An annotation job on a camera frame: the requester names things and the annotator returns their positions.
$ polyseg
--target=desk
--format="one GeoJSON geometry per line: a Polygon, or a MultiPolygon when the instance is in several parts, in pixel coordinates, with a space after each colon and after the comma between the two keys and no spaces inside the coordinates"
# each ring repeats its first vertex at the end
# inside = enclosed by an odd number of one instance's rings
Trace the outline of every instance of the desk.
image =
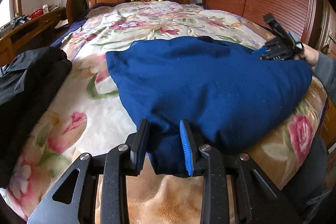
{"type": "Polygon", "coordinates": [[[66,10],[62,7],[17,26],[0,39],[0,66],[10,63],[15,58],[15,52],[32,38],[65,19],[66,10]]]}

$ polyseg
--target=clear bottle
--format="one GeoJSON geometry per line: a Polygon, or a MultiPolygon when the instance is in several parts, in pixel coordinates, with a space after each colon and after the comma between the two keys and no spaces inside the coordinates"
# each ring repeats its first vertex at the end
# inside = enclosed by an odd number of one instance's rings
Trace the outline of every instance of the clear bottle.
{"type": "Polygon", "coordinates": [[[58,6],[59,6],[59,7],[64,7],[63,0],[58,0],[58,6]]]}

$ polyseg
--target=bed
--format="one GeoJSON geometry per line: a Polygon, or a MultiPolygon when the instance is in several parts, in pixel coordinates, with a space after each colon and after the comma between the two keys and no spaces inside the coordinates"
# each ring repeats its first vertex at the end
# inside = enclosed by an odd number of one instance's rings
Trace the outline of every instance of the bed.
{"type": "MultiPolygon", "coordinates": [[[[122,0],[89,0],[90,9],[85,11],[77,0],[67,0],[67,16],[73,24],[62,38],[61,48],[73,62],[73,69],[31,132],[9,187],[1,191],[6,203],[23,219],[81,153],[107,153],[136,131],[107,71],[105,52],[126,50],[136,40],[181,35],[208,35],[253,49],[273,38],[243,17],[187,4],[189,0],[116,5],[118,2],[122,0]]],[[[279,189],[302,165],[309,148],[298,147],[310,146],[326,98],[322,84],[313,78],[293,114],[247,150],[279,189]]],[[[200,177],[157,176],[146,158],[141,175],[127,178],[130,222],[199,223],[202,190],[200,177]]]]}

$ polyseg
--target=metal screw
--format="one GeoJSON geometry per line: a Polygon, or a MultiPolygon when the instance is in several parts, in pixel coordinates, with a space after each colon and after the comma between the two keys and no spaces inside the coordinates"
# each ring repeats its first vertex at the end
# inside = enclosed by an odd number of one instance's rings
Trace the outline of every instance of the metal screw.
{"type": "Polygon", "coordinates": [[[211,149],[211,146],[208,144],[203,144],[201,145],[201,150],[202,151],[209,151],[211,149]]]}
{"type": "Polygon", "coordinates": [[[90,157],[89,153],[83,153],[79,156],[81,160],[87,160],[90,157]]]}
{"type": "Polygon", "coordinates": [[[126,144],[121,144],[118,146],[119,151],[126,151],[128,149],[128,145],[126,144]]]}
{"type": "Polygon", "coordinates": [[[239,158],[240,158],[241,160],[249,160],[249,159],[250,159],[250,156],[249,156],[248,154],[246,154],[246,153],[241,153],[241,154],[239,155],[239,158]]]}

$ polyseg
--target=folded clothing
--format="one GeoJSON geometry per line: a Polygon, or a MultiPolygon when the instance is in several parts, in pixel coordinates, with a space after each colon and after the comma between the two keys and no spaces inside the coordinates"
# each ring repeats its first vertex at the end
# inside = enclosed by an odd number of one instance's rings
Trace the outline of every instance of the folded clothing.
{"type": "Polygon", "coordinates": [[[210,37],[137,41],[107,52],[120,100],[137,128],[150,122],[147,151],[157,174],[186,175],[179,123],[223,153],[243,151],[282,123],[307,91],[302,60],[267,61],[210,37]]]}
{"type": "Polygon", "coordinates": [[[44,47],[0,67],[0,187],[9,184],[21,149],[47,110],[72,63],[64,51],[44,47]]]}

